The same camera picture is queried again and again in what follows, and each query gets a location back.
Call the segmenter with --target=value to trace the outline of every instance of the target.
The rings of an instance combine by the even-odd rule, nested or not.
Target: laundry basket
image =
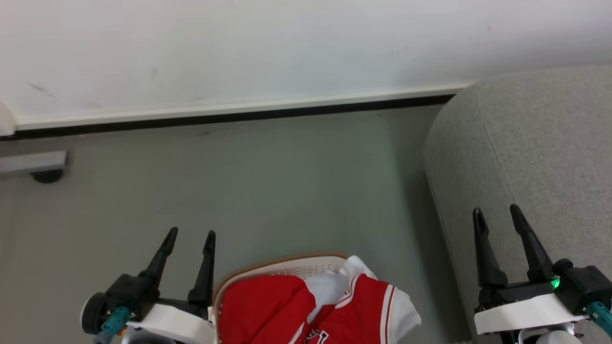
[[[326,271],[339,272],[348,255],[340,252],[315,252],[251,265],[227,276],[215,291],[209,319],[217,324],[222,314],[223,297],[227,288],[241,280],[252,279],[263,275],[297,276],[305,280]],[[217,342],[221,344],[217,331]]]

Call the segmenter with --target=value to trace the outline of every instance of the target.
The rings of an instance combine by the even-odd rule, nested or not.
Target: metal bar
[[[63,170],[67,161],[67,151],[0,157],[0,176]]]

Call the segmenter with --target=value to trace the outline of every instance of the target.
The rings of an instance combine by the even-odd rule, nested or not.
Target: white wall trim
[[[15,133],[15,122],[9,108],[0,102],[0,136],[13,135]]]
[[[233,103],[226,105],[205,105],[199,107],[168,108],[116,113],[84,114],[82,116],[48,116],[45,118],[18,118],[17,130],[32,130],[76,125],[105,124],[115,122],[147,121],[151,119],[212,116],[217,114],[249,113],[270,110],[323,107],[352,103],[379,102],[383,100],[431,97],[455,94],[471,83],[453,84],[440,87],[404,89],[395,92],[340,95],[306,99],[273,100],[268,102]]]

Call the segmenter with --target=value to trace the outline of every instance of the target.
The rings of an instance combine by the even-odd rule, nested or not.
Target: sofa seam
[[[491,135],[491,132],[489,131],[489,128],[487,127],[487,123],[485,122],[485,118],[482,116],[482,113],[480,111],[480,94],[476,95],[476,110],[478,111],[478,117],[480,118],[480,123],[482,125],[483,132],[487,136],[489,148],[491,150],[491,153],[493,154],[493,158],[495,159],[495,162],[498,165],[498,170],[501,173],[502,183],[504,184],[506,195],[508,196],[508,199],[510,200],[511,203],[516,203],[516,197],[514,196],[514,192],[512,191],[512,186],[510,185],[510,182],[508,181],[508,177],[506,176],[506,172],[504,171],[504,168],[502,167],[503,164],[501,161],[501,157],[499,156],[499,151],[497,147],[495,146],[495,143],[493,142],[493,137]]]

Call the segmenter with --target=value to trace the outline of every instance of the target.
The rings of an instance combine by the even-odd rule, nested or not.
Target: white wall
[[[610,13],[604,0],[6,0],[0,99],[27,129],[404,97],[612,62]]]

